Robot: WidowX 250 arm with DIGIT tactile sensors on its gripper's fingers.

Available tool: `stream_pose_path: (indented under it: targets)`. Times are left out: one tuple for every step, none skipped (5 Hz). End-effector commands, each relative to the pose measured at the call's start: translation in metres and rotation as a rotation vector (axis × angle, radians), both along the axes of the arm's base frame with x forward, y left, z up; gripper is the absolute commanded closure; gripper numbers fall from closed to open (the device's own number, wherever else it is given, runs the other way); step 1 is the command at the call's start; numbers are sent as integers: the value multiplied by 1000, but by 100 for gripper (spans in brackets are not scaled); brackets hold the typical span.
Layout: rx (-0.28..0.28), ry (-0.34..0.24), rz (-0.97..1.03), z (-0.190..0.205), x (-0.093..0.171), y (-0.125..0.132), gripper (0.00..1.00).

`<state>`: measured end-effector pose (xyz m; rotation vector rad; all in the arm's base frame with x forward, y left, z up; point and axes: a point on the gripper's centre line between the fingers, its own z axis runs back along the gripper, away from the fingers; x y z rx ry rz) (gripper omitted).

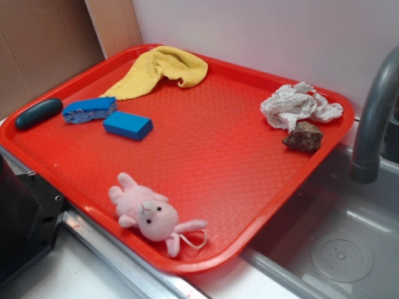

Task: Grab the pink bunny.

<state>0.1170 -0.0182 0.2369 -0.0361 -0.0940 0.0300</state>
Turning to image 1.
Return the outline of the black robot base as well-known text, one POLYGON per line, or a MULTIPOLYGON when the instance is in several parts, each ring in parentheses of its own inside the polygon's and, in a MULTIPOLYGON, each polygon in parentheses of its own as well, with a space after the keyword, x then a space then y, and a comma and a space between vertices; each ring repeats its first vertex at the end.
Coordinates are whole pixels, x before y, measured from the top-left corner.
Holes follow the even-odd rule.
POLYGON ((1 286, 55 246, 65 196, 35 172, 16 175, 1 158, 1 286))

